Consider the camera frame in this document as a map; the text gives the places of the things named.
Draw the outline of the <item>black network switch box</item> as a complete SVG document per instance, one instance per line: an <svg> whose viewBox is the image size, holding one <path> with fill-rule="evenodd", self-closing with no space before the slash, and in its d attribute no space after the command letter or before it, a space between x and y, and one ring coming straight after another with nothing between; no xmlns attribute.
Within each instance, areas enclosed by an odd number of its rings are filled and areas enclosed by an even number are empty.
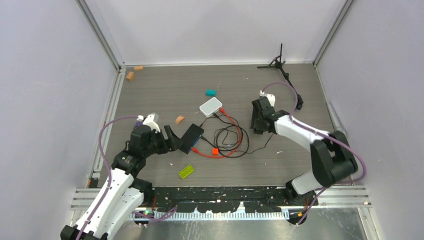
<svg viewBox="0 0 424 240"><path fill-rule="evenodd" d="M187 129L187 131L184 133L184 135L181 137L182 144L179 147L179 150L185 154L189 154L189 152L192 150L192 147L195 146L197 141L202 137L204 134L204 130L192 123L190 127Z"/></svg>

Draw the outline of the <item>black power adapter with cord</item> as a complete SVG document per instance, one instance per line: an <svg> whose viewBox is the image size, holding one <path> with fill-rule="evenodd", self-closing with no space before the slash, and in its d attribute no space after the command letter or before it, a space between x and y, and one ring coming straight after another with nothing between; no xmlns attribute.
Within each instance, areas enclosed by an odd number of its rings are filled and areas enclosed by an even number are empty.
<svg viewBox="0 0 424 240"><path fill-rule="evenodd" d="M208 145L213 148L219 149L219 154L213 156L212 154L208 158L212 159L237 159L245 155L251 155L259 150L263 150L267 147L268 143L274 136L273 133L270 134L267 141L262 147L259 147L254 150L250 150L251 147L251 138L248 132L240 126L239 122L233 118L229 117L229 120L223 120L224 115L214 115L213 117L206 118L200 126L202 127L207 120L217 119L221 123L225 124L224 127L218 128L214 131L213 140L210 141L206 137L201 136L200 140L205 141Z"/></svg>

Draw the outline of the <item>white box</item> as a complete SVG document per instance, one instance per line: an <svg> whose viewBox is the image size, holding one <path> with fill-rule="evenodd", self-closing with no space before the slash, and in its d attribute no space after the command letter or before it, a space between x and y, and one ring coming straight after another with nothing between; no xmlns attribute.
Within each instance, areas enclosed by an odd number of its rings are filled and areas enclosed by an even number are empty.
<svg viewBox="0 0 424 240"><path fill-rule="evenodd" d="M211 117L214 113L218 112L222 108L223 104L216 97L212 97L205 103L199 106L199 111L206 117Z"/></svg>

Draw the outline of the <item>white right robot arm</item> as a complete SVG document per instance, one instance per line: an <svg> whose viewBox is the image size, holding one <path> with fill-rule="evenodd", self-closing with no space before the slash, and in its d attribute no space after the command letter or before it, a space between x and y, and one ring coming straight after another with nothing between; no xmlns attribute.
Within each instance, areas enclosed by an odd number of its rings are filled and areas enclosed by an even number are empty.
<svg viewBox="0 0 424 240"><path fill-rule="evenodd" d="M311 170L285 184L285 198L291 205L299 205L307 193L331 187L358 171L357 161L342 132L327 132L297 121L284 110L276 111L266 96L251 104L251 128L255 133L286 137L310 153Z"/></svg>

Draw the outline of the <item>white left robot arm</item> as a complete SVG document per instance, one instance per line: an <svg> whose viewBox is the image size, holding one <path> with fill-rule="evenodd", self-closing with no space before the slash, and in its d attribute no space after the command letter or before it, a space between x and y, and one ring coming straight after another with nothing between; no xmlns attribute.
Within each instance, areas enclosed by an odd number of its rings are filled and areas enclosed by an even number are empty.
<svg viewBox="0 0 424 240"><path fill-rule="evenodd" d="M147 125L135 127L125 149L115 156L110 176L92 204L73 226L64 226L60 238L112 240L137 207L148 207L153 202L152 183L137 177L147 158L174 152L181 144L169 125L162 131Z"/></svg>

